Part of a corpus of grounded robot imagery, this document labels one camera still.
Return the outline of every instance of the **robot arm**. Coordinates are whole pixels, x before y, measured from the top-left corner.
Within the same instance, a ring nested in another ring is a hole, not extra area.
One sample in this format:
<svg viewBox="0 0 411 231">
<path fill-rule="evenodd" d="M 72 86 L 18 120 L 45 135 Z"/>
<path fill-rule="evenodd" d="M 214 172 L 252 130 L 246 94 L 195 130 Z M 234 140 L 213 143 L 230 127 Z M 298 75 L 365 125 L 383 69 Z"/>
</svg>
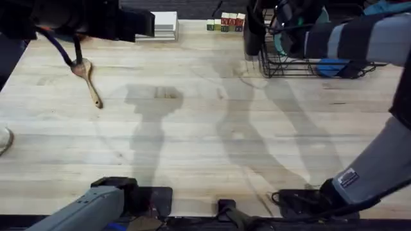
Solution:
<svg viewBox="0 0 411 231">
<path fill-rule="evenodd" d="M 279 15 L 290 23 L 289 9 Z M 345 170 L 326 180 L 320 188 L 322 213 L 338 215 L 368 209 L 411 184 L 411 14 L 383 13 L 344 24 L 315 24 L 310 29 L 283 30 L 292 42 L 292 58 L 341 58 L 386 62 L 404 67 L 391 117 L 381 133 Z"/>
<path fill-rule="evenodd" d="M 83 196 L 30 227 L 29 231 L 100 231 L 108 223 L 139 208 L 137 181 L 127 177 L 102 178 Z"/>
</svg>

